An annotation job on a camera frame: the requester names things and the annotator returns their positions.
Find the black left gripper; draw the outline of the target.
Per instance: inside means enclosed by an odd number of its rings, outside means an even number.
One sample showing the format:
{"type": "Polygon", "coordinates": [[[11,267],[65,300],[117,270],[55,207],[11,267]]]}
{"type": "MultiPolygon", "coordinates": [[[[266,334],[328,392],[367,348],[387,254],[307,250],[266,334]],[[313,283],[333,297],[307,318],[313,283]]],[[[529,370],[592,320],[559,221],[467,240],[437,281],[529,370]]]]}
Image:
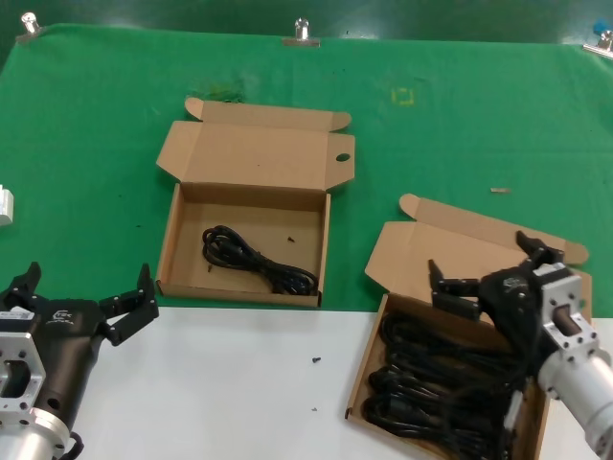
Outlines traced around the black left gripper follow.
{"type": "Polygon", "coordinates": [[[3,333],[29,333],[45,371],[34,407],[58,417],[71,429],[78,416],[103,336],[119,346],[159,317],[155,284],[143,264],[135,289],[99,303],[92,300],[47,300],[36,306],[41,268],[32,262],[1,292],[1,311],[34,311],[31,319],[1,316],[3,333]]]}

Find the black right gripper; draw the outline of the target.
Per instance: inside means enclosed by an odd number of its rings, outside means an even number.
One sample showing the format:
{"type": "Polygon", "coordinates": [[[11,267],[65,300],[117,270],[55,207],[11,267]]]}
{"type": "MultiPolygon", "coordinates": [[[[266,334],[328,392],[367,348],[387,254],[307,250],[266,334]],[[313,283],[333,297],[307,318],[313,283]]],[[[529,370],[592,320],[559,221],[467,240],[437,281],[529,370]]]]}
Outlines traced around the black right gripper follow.
{"type": "Polygon", "coordinates": [[[478,279],[444,278],[433,260],[428,261],[432,306],[468,320],[486,313],[495,329],[511,346],[517,362],[503,377],[519,381],[538,374],[549,356],[549,339],[543,332],[542,293],[534,271],[543,265],[563,265],[564,252],[523,231],[515,242],[526,258],[517,266],[478,279]]]}

